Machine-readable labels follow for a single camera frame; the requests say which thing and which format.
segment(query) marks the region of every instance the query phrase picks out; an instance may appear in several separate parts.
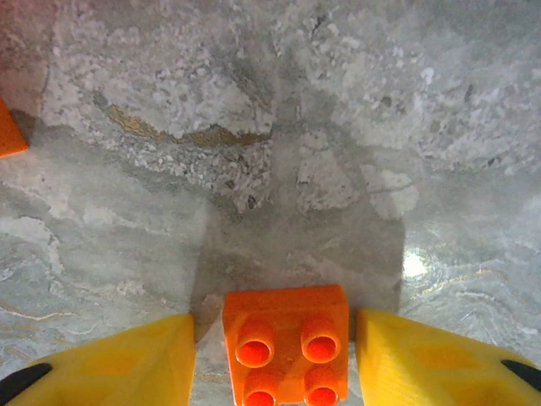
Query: gray marble surface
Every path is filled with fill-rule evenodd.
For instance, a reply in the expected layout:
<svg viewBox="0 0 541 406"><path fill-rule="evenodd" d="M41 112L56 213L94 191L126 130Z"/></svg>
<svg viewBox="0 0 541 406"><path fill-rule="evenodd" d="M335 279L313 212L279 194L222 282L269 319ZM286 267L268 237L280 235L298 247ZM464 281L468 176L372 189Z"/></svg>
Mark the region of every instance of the gray marble surface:
<svg viewBox="0 0 541 406"><path fill-rule="evenodd" d="M31 145L0 160L0 376L192 312L192 404L232 404L224 294L321 283L541 365L540 20L0 1L0 94Z"/></svg>

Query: orange block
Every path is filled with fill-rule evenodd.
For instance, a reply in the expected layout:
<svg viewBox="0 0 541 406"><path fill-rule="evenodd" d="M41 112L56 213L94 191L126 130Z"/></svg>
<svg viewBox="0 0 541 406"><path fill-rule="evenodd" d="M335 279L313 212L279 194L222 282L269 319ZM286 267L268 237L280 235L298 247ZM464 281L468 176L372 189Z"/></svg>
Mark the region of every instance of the orange block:
<svg viewBox="0 0 541 406"><path fill-rule="evenodd" d="M0 97L0 157L26 151L28 144L20 133L6 103Z"/></svg>
<svg viewBox="0 0 541 406"><path fill-rule="evenodd" d="M222 321L235 404L345 399L348 319L336 285L228 294Z"/></svg>

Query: lego stud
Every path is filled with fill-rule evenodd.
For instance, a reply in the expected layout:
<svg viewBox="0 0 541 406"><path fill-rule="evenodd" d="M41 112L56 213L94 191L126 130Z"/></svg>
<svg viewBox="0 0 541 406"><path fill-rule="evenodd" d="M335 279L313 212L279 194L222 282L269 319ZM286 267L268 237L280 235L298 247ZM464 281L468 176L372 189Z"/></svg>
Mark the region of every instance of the lego stud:
<svg viewBox="0 0 541 406"><path fill-rule="evenodd" d="M331 362L340 353L340 339L331 319L309 319L301 332L304 358L315 364Z"/></svg>
<svg viewBox="0 0 541 406"><path fill-rule="evenodd" d="M262 370L252 370L244 382L243 406L276 406L278 376Z"/></svg>
<svg viewBox="0 0 541 406"><path fill-rule="evenodd" d="M304 377L304 402L308 406L334 406L338 403L337 379L331 368L318 365Z"/></svg>
<svg viewBox="0 0 541 406"><path fill-rule="evenodd" d="M274 331L260 321L246 321L238 332L235 356L248 368L261 368L274 357Z"/></svg>

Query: black rubber tip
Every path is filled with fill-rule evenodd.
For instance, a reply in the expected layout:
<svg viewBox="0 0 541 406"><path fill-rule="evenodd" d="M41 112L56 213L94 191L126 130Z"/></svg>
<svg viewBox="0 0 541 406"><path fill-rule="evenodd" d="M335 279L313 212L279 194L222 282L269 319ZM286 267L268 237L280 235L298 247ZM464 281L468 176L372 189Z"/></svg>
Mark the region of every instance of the black rubber tip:
<svg viewBox="0 0 541 406"><path fill-rule="evenodd" d="M0 381L0 406L5 406L25 389L31 387L52 370L50 364L37 364L18 370Z"/></svg>
<svg viewBox="0 0 541 406"><path fill-rule="evenodd" d="M541 370L510 359L504 359L501 363L513 374L525 381L530 387L541 392Z"/></svg>

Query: marble floor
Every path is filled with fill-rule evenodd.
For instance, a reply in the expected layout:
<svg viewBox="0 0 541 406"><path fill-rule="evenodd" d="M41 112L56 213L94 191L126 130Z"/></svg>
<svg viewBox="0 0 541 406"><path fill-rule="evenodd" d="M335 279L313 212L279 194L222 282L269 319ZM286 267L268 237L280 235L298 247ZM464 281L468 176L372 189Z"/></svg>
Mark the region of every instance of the marble floor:
<svg viewBox="0 0 541 406"><path fill-rule="evenodd" d="M0 160L0 376L191 312L192 404L229 405L224 294L324 283L541 365L540 20L0 0L0 95L30 142Z"/></svg>

